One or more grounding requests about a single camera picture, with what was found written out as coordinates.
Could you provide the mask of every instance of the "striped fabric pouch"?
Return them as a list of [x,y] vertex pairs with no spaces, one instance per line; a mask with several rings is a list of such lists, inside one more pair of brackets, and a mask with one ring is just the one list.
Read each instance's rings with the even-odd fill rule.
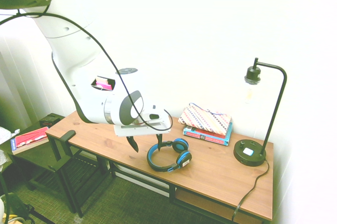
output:
[[204,110],[190,103],[179,117],[179,123],[213,133],[226,135],[232,117],[225,113]]

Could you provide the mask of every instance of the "book on side table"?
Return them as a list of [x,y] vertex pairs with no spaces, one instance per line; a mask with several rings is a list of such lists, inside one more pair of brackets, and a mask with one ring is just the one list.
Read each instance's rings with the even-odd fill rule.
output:
[[11,147],[13,154],[19,154],[28,149],[39,146],[43,143],[48,142],[48,137],[46,135],[48,127],[34,130],[29,133],[21,134],[13,139],[11,139]]

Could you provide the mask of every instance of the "white label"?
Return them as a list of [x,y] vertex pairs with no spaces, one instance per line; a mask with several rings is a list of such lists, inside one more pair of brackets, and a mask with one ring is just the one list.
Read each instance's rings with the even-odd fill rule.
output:
[[183,167],[185,167],[186,165],[188,165],[190,163],[190,160],[188,159],[186,162],[183,163]]
[[245,148],[245,149],[243,150],[243,153],[245,153],[245,154],[251,156],[251,155],[254,153],[254,151],[251,150],[251,149],[249,149],[249,148]]

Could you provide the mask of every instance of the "pink object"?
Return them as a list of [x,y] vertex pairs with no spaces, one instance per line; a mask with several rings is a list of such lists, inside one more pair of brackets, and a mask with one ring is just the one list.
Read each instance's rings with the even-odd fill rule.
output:
[[96,81],[96,86],[97,86],[97,87],[101,87],[101,88],[103,88],[103,89],[112,90],[110,84],[106,84],[106,83],[102,83],[102,82],[97,82],[97,81]]

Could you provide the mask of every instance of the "lamp arm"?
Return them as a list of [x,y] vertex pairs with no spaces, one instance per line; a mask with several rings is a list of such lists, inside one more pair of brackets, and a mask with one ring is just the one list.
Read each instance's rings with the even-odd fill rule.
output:
[[274,123],[274,120],[275,120],[275,117],[276,117],[277,110],[278,110],[280,102],[281,102],[281,98],[282,98],[282,94],[283,94],[283,91],[284,91],[284,88],[285,88],[287,76],[286,76],[285,70],[283,68],[279,67],[279,66],[272,65],[272,64],[267,64],[267,63],[263,63],[263,62],[258,62],[258,61],[256,61],[256,65],[270,67],[272,69],[277,69],[277,70],[281,71],[282,74],[283,74],[283,83],[282,83],[282,86],[281,86],[279,97],[277,99],[276,106],[275,106],[275,109],[274,109],[274,112],[273,112],[273,116],[272,116],[272,119],[270,121],[269,128],[268,128],[268,131],[267,131],[267,134],[265,136],[265,139],[264,139],[264,142],[263,142],[263,146],[262,146],[262,149],[261,149],[261,154],[263,154],[263,152],[265,150],[265,147],[267,145],[267,142],[268,142],[268,138],[269,138],[270,132],[272,131],[272,126],[273,126],[273,123]]

